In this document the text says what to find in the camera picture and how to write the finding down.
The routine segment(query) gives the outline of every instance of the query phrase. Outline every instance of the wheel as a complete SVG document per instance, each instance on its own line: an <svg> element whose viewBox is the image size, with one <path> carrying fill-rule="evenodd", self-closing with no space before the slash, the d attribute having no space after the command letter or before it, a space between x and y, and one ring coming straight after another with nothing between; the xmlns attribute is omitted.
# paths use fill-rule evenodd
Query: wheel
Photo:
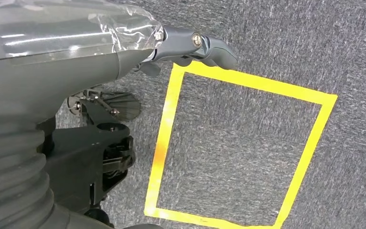
<svg viewBox="0 0 366 229"><path fill-rule="evenodd" d="M81 99L100 104L119 121L133 120L141 113L141 103L131 93L89 89L67 99L68 109L73 115L81 116Z"/></svg>

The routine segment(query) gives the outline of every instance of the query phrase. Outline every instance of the clear plastic cover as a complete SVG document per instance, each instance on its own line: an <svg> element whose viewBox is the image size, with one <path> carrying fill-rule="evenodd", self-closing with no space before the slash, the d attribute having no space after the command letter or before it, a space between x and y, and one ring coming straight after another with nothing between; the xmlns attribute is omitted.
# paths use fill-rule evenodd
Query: clear plastic cover
<svg viewBox="0 0 366 229"><path fill-rule="evenodd" d="M0 59L156 49L162 40L162 25L135 6L107 0L0 0Z"/></svg>

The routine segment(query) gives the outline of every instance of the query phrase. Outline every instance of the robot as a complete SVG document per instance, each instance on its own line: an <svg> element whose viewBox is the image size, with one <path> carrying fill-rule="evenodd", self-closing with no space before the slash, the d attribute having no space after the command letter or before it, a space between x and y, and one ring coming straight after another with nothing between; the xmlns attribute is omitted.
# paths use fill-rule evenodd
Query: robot
<svg viewBox="0 0 366 229"><path fill-rule="evenodd" d="M140 103L97 86L193 59L224 69L237 62L223 41L164 26L139 7L0 0L0 228L114 228L100 202L134 164L121 121L135 118ZM56 130L66 98L81 127Z"/></svg>

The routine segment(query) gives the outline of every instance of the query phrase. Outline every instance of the caster wheel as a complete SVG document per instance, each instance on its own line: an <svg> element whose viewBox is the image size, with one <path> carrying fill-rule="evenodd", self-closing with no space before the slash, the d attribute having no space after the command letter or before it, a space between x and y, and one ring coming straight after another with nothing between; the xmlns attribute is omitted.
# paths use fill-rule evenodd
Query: caster wheel
<svg viewBox="0 0 366 229"><path fill-rule="evenodd" d="M131 93L89 89L67 99L68 109L73 115L81 116L81 99L100 104L119 121L133 120L141 113L141 103Z"/></svg>
<svg viewBox="0 0 366 229"><path fill-rule="evenodd" d="M102 209L99 208L92 208L89 209L85 215L87 217L90 217L92 219L95 219L97 221L100 221L104 224L106 224L107 226L110 226L112 228L114 228L114 225L112 223L110 223L110 219L109 216L107 215L107 213L105 211L103 211Z"/></svg>

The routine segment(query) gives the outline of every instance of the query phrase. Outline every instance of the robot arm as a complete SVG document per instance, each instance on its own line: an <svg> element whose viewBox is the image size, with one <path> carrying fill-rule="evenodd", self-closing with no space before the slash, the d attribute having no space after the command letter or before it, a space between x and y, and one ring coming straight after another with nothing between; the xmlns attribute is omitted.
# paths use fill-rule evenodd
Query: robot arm
<svg viewBox="0 0 366 229"><path fill-rule="evenodd" d="M54 117L68 96L134 68L151 72L159 61L192 59L225 69L236 63L222 41L162 26L141 8L0 0L0 228L108 229L54 203L36 124Z"/></svg>

